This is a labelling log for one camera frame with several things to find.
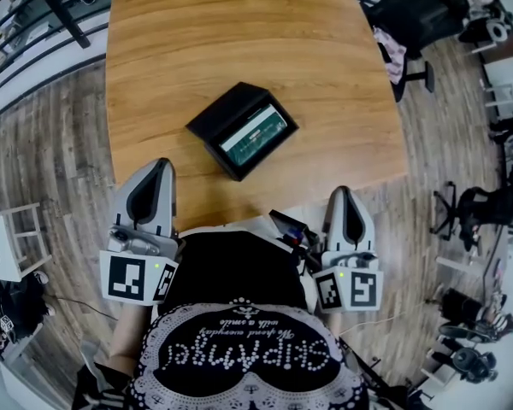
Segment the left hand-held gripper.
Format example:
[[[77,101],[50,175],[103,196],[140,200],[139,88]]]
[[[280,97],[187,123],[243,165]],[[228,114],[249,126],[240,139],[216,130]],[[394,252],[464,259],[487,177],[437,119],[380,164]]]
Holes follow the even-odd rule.
[[[134,172],[116,191],[114,225],[107,249],[99,255],[104,298],[140,306],[165,301],[179,267],[173,226],[175,181],[173,164],[158,158]]]

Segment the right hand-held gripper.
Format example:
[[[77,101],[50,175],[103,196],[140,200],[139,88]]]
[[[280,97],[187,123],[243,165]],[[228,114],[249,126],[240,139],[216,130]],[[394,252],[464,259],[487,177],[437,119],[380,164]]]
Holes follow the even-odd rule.
[[[374,221],[350,188],[339,186],[333,191],[322,230],[327,250],[321,255],[321,270],[312,276],[320,310],[378,311],[384,273],[375,253]]]

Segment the green and white box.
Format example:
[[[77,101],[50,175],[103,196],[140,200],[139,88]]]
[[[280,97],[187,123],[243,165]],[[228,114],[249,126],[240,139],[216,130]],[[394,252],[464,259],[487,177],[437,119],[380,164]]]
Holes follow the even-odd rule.
[[[256,157],[273,139],[287,128],[286,120],[269,104],[258,109],[232,136],[219,144],[235,165],[242,166]]]

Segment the person's left forearm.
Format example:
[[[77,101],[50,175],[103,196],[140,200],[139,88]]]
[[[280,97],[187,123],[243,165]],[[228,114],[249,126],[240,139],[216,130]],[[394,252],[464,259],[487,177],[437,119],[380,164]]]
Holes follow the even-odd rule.
[[[109,363],[136,361],[150,326],[152,307],[125,302],[110,344]]]

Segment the person's right forearm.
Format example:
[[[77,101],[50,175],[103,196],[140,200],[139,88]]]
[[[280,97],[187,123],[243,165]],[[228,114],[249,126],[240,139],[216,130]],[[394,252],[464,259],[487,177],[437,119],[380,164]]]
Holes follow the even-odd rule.
[[[327,328],[334,335],[335,338],[340,338],[343,333],[343,314],[342,313],[329,313],[326,315],[324,322]]]

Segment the black wearable device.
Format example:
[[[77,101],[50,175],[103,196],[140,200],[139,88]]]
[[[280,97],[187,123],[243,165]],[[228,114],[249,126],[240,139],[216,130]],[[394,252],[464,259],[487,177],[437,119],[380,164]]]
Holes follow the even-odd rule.
[[[311,231],[304,222],[277,210],[271,210],[268,215],[280,234],[278,240],[292,249],[298,265],[303,264],[300,274],[304,271],[310,275],[320,272],[322,246],[319,235]]]

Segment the black skirt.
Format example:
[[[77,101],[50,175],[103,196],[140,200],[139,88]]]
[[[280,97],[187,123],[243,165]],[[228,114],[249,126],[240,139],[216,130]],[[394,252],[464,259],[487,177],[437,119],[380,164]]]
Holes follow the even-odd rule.
[[[187,304],[235,300],[307,308],[299,260],[292,252],[249,231],[197,232],[183,241],[181,261],[160,313]]]

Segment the black office chair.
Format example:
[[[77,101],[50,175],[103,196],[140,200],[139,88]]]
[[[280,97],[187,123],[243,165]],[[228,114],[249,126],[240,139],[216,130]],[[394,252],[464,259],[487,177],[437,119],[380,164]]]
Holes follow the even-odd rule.
[[[389,35],[406,49],[400,58],[400,79],[391,83],[396,102],[402,99],[409,82],[421,80],[428,92],[434,92],[431,63],[425,61],[422,71],[409,73],[408,62],[420,59],[422,50],[430,44],[462,32],[468,12],[467,0],[380,0],[363,7],[371,27]]]
[[[486,191],[474,186],[457,195],[457,186],[452,181],[445,182],[445,187],[451,189],[451,200],[438,191],[433,192],[445,210],[445,218],[429,228],[432,235],[449,241],[456,227],[459,228],[459,238],[469,252],[478,241],[475,235],[481,226],[513,226],[513,185]]]

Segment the white stool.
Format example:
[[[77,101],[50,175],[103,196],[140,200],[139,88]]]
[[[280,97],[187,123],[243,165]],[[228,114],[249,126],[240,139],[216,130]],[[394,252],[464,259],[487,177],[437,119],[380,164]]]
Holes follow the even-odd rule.
[[[20,282],[31,272],[38,270],[43,264],[52,260],[44,241],[43,231],[39,222],[39,202],[30,203],[16,208],[0,211],[0,280]],[[30,231],[17,231],[15,216],[28,212],[32,217],[33,228]],[[21,251],[20,240],[35,238],[41,257],[32,264]]]

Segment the black white patterned shirt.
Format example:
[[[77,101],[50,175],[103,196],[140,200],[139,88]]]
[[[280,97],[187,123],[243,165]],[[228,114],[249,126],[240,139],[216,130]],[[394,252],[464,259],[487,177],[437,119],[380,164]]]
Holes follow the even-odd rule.
[[[72,410],[370,410],[345,357],[301,308],[187,304],[150,320],[136,361],[87,361]]]

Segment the pink checked cloth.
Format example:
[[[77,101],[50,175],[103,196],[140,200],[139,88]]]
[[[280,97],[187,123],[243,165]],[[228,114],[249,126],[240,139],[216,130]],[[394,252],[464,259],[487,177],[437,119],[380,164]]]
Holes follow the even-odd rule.
[[[386,65],[388,78],[392,84],[397,85],[403,77],[407,49],[405,46],[398,43],[389,33],[377,26],[373,27],[373,35]]]

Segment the wooden table with white legs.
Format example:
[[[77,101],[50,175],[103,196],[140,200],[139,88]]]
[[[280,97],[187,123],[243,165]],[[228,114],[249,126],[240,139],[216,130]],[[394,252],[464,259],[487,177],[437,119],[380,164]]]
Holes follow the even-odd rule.
[[[186,127],[238,82],[268,89],[298,125],[240,182]],[[182,231],[408,172],[398,108],[357,0],[113,0],[106,101],[116,181],[171,160]]]

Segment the black metal railing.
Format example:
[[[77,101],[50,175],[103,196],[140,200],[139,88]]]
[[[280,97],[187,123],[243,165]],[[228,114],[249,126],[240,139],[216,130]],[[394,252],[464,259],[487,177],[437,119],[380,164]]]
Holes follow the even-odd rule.
[[[0,0],[0,114],[106,56],[112,0]]]

